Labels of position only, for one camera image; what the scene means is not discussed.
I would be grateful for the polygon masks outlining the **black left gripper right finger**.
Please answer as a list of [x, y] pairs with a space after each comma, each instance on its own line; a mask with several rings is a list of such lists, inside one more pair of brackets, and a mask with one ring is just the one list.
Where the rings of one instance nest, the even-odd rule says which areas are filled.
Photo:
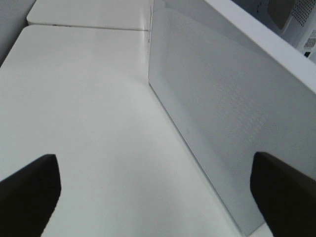
[[275, 237], [316, 235], [316, 181], [266, 152], [256, 152], [250, 190]]

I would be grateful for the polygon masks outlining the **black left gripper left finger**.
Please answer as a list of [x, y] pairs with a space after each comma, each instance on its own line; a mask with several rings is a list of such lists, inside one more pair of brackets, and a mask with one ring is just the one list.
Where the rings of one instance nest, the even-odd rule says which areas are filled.
[[57, 157], [46, 154], [0, 182], [0, 235], [40, 237], [61, 195]]

